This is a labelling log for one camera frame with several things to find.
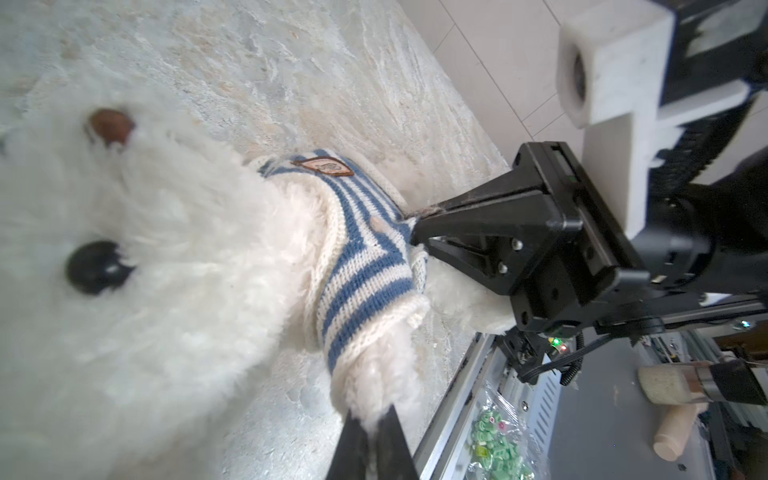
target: cable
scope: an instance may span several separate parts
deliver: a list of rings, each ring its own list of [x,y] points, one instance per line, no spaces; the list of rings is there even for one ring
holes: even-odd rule
[[[576,350],[579,351],[584,348],[584,333],[579,332],[578,335],[576,335]],[[576,359],[571,366],[568,367],[568,370],[563,372],[562,376],[560,377],[560,385],[562,386],[568,386],[574,378],[576,378],[576,375],[581,371],[581,362],[584,361],[584,359]]]
[[[587,355],[592,350],[605,345],[606,343],[610,342],[613,339],[614,337],[610,335],[602,336],[599,339],[587,345],[586,347],[584,347],[583,349],[576,350],[573,353],[569,353],[567,355],[563,355],[557,359],[554,359],[550,363],[546,363],[544,365],[540,365],[533,369],[528,370],[526,373],[520,375],[519,379],[523,383],[528,383],[534,377],[539,376],[544,372],[549,372],[550,370],[558,369],[562,366],[568,365],[569,363],[573,363],[575,360],[580,359],[582,356]]]

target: striped sweater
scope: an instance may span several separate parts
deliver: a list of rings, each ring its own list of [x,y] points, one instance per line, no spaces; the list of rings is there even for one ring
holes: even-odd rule
[[[260,173],[290,175],[324,199],[329,229],[311,280],[305,331],[323,348],[339,406],[346,370],[357,356],[394,323],[415,328],[429,308],[421,294],[426,255],[409,244],[416,219],[404,218],[405,201],[364,159],[355,164],[315,150],[268,161]]]

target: black eye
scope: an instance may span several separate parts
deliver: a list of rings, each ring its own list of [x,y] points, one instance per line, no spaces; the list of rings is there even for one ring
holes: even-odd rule
[[[122,286],[133,270],[132,266],[120,263],[118,245],[106,240],[86,243],[67,260],[67,280],[88,295]]]

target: white tiled floor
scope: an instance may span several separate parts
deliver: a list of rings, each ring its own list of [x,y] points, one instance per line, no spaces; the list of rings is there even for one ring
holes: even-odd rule
[[[480,125],[507,161],[520,144],[567,141],[581,156],[583,132],[563,113],[554,86],[562,22],[604,0],[399,0]],[[768,144],[763,93],[712,167],[731,171]]]

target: clear plastic bag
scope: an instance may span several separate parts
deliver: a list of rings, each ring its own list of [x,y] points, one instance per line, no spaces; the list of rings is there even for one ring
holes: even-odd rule
[[[489,384],[478,406],[468,438],[472,462],[467,480],[549,480],[547,457],[526,432],[515,407]]]

